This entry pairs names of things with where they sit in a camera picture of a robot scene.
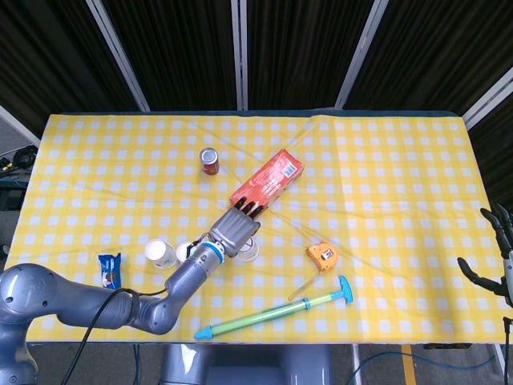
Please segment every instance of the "blue cable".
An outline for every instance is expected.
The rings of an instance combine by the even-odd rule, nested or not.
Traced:
[[[409,353],[402,353],[401,351],[385,351],[383,353],[378,353],[376,355],[373,355],[373,356],[369,357],[368,359],[366,359],[363,363],[361,363],[360,366],[357,368],[357,370],[354,371],[353,374],[351,375],[351,378],[349,379],[349,382],[347,383],[347,385],[351,385],[353,383],[353,380],[354,380],[354,377],[356,376],[356,374],[366,364],[371,363],[375,359],[379,359],[380,357],[384,357],[386,355],[407,355],[408,357],[412,357],[412,358],[417,359],[419,361],[424,361],[425,363],[430,363],[431,365],[436,365],[436,366],[439,366],[439,367],[445,367],[446,369],[452,369],[452,370],[455,370],[455,371],[474,371],[476,369],[479,369],[480,367],[484,367],[485,365],[487,365],[488,363],[491,363],[495,359],[495,356],[492,355],[485,362],[480,363],[478,365],[474,365],[473,367],[459,367],[457,365],[450,365],[448,363],[437,363],[436,361],[433,361],[432,359],[426,359],[424,357],[421,357],[420,355],[411,355]]]

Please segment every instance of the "black cable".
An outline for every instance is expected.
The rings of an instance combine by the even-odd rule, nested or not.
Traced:
[[[132,381],[132,385],[139,385],[140,384],[140,381],[139,381],[139,373],[140,373],[140,353],[139,353],[139,350],[140,350],[140,345],[137,343],[137,344],[134,344],[133,345],[133,348],[134,348],[134,360],[135,360],[135,375],[134,375],[134,380]]]
[[[507,361],[509,359],[510,351],[510,325],[511,319],[503,317],[504,322],[504,334],[506,335],[505,351],[504,351],[504,385],[507,385]]]
[[[38,153],[38,148],[35,146],[26,146],[19,149],[13,156],[13,167],[16,168],[29,168],[35,162],[35,156]]]
[[[0,171],[0,179],[5,178],[6,176],[11,176],[13,171],[14,170],[12,168],[7,171]]]
[[[102,312],[105,310],[107,305],[112,301],[112,299],[114,299],[114,297],[117,294],[119,294],[119,293],[128,293],[132,297],[135,296],[135,295],[137,295],[137,296],[145,295],[145,296],[148,296],[148,297],[152,297],[152,296],[155,296],[155,295],[158,295],[158,294],[162,294],[164,291],[166,291],[166,289],[162,289],[161,291],[157,291],[155,293],[144,294],[144,293],[138,293],[138,292],[136,292],[136,291],[134,291],[132,289],[125,289],[123,287],[114,290],[107,297],[107,299],[101,305],[101,307],[98,309],[98,311],[96,312],[95,316],[93,317],[91,323],[87,327],[86,333],[83,335],[82,341],[80,342],[79,349],[75,353],[75,357],[73,357],[73,360],[71,361],[71,364],[68,367],[68,370],[67,370],[66,374],[64,375],[64,379],[61,382],[61,385],[66,385],[68,383],[68,381],[70,380],[71,374],[73,373],[73,370],[77,366],[77,362],[79,361],[79,358],[80,358],[80,355],[82,354],[83,348],[86,346],[86,342],[89,339],[89,335],[91,334],[93,328],[95,327],[95,324],[98,322],[98,318],[100,317],[100,315],[102,315]]]
[[[145,295],[146,297],[155,297],[156,295],[159,295],[159,294],[162,294],[166,291],[166,289],[162,289],[161,291],[156,291],[155,293],[137,293],[139,296],[140,295]]]

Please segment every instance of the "robotic arm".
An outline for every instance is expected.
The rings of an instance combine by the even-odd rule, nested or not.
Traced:
[[[501,277],[501,282],[498,283],[480,277],[472,271],[463,258],[458,258],[458,264],[465,277],[471,282],[493,292],[495,295],[505,297],[506,303],[513,306],[511,301],[511,295],[513,294],[513,216],[502,205],[492,204],[491,208],[492,211],[481,209],[481,214],[495,230],[495,239],[503,257],[504,275]]]
[[[155,298],[135,291],[117,293],[104,307],[95,327],[132,326],[166,334],[185,302],[224,261],[233,257],[260,228],[254,218],[261,208],[237,202],[210,228],[201,243],[165,282],[167,295]],[[0,383],[34,384],[37,365],[26,348],[26,332],[34,318],[56,314],[70,326],[89,326],[113,291],[71,282],[35,264],[22,264],[0,274]]]

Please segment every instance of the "green tube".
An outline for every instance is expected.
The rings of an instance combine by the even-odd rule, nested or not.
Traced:
[[[285,305],[273,307],[272,309],[267,309],[262,311],[261,313],[247,315],[245,317],[240,317],[233,319],[232,321],[228,321],[225,323],[221,323],[219,325],[210,326],[212,328],[212,334],[218,335],[223,333],[228,333],[232,330],[237,330],[242,327],[254,325],[259,322],[271,321],[276,318],[284,317],[285,315],[289,315],[292,313],[296,313],[299,310],[306,309],[305,301],[299,299],[292,303],[288,303]]]
[[[339,298],[345,298],[345,300],[348,303],[351,303],[353,301],[353,293],[351,292],[351,287],[349,286],[349,283],[347,282],[344,276],[340,276],[339,278],[342,290],[338,292],[320,295],[319,297],[315,297],[312,299],[298,299],[295,302],[286,303],[284,305],[273,307],[272,309],[264,310],[261,313],[236,318],[232,321],[220,323],[219,325],[207,326],[199,330],[196,334],[194,334],[194,338],[212,339],[213,337],[219,334],[228,333],[229,331],[237,330],[246,326],[255,325],[259,322],[271,321],[273,319],[285,317],[287,315],[294,314],[300,310],[310,309],[312,306],[320,305],[322,303],[333,301]]]

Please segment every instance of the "robot finger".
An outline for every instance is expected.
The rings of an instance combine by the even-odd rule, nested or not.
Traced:
[[[495,230],[495,239],[499,244],[501,255],[504,259],[509,258],[509,254],[513,251],[510,240],[508,239],[503,225],[500,220],[490,211],[481,209],[481,214],[491,223],[491,227]]]
[[[255,219],[258,214],[260,214],[262,212],[262,210],[264,209],[264,206],[260,205],[258,206],[256,209],[254,209],[251,214],[249,214],[249,217],[252,218],[252,219]]]
[[[498,282],[492,281],[488,278],[480,277],[474,271],[472,271],[471,267],[468,265],[465,259],[459,257],[458,265],[463,275],[468,278],[469,281],[474,283],[477,286],[480,286],[486,290],[492,291],[497,295],[502,295],[507,297],[507,287],[505,285],[501,285]]]
[[[255,205],[255,202],[249,202],[249,203],[246,205],[246,207],[244,207],[244,208],[242,209],[242,212],[243,212],[244,214],[249,213],[249,212],[251,211],[251,209],[253,208],[253,206],[254,206],[254,205]]]
[[[244,203],[246,202],[246,197],[241,197],[237,203],[235,203],[235,207],[237,210],[240,210],[242,208],[242,206],[244,205]]]
[[[495,213],[499,213],[499,218],[504,227],[507,239],[510,245],[513,245],[513,223],[511,222],[511,214],[500,203],[492,202],[491,207]]]

